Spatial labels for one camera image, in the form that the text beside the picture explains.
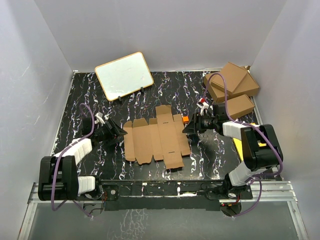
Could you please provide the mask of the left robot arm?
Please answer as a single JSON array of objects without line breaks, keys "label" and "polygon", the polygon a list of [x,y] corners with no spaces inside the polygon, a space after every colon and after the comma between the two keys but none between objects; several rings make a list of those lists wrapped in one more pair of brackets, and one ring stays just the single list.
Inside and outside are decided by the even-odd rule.
[{"label": "left robot arm", "polygon": [[80,138],[73,139],[67,150],[41,159],[38,198],[49,201],[54,190],[55,200],[76,200],[83,194],[93,200],[99,199],[104,188],[98,178],[93,175],[78,176],[77,165],[96,145],[114,145],[127,134],[111,118],[103,120],[99,115],[84,117]]}]

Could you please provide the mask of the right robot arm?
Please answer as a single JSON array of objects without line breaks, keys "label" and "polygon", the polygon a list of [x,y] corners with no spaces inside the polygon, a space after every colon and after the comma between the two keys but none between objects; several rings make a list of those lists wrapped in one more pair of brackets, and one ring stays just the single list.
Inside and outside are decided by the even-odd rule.
[{"label": "right robot arm", "polygon": [[213,112],[204,103],[198,105],[201,111],[192,115],[182,132],[195,135],[214,130],[224,137],[238,139],[241,141],[243,157],[243,161],[225,175],[221,185],[207,187],[206,191],[233,199],[260,176],[276,176],[282,172],[283,153],[272,125],[237,121],[231,118],[225,103],[214,103]]}]

